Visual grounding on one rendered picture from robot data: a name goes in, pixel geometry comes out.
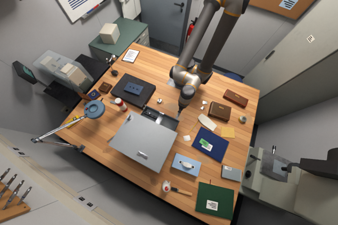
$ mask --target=robotic arm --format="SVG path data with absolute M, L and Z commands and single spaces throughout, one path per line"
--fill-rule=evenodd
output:
M 242 15 L 249 0 L 205 0 L 204 8 L 198 18 L 197 23 L 185 45 L 178 62 L 170 70 L 170 78 L 176 85 L 182 87 L 179 96 L 179 113 L 186 108 L 194 97 L 200 84 L 206 84 L 213 74 L 212 66 L 220 51 L 222 50 L 226 40 L 233 30 L 238 18 Z M 195 51 L 207 30 L 214 13 L 224 7 L 223 15 L 214 32 L 212 40 L 204 55 L 203 61 L 199 65 L 188 69 Z

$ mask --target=fire extinguisher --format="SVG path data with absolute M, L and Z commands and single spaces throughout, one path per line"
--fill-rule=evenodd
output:
M 197 22 L 197 19 L 198 19 L 198 18 L 196 17 L 196 18 L 195 18 L 195 21 L 191 20 L 193 23 L 191 23 L 191 24 L 189 25 L 188 32 L 187 32 L 187 34 L 186 34 L 186 40 L 185 40 L 185 42 L 188 41 L 188 38 L 189 38 L 190 34 L 192 33 L 192 31 L 193 31 L 193 29 L 194 29 L 194 26 L 195 26 L 195 23 Z

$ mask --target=blue lamp head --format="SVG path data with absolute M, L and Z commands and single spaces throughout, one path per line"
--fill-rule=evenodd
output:
M 105 105 L 99 100 L 94 100 L 85 105 L 84 114 L 90 119 L 97 119 L 105 112 Z

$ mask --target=red and white can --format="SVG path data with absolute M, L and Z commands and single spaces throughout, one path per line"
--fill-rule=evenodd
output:
M 123 111 L 123 112 L 128 111 L 128 107 L 126 107 L 126 104 L 122 101 L 121 98 L 117 97 L 117 98 L 115 99 L 115 104 L 116 104 L 117 106 L 119 106 L 119 108 L 120 108 L 121 111 Z

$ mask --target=navy blue notebook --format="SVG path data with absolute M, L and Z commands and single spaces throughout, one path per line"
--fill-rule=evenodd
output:
M 209 144 L 207 146 L 202 145 L 200 142 L 201 139 L 204 139 Z M 225 152 L 228 148 L 229 141 L 219 137 L 218 135 L 210 132 L 209 130 L 201 127 L 195 140 L 193 141 L 192 146 L 198 149 L 199 151 L 207 154 L 218 162 L 222 162 Z

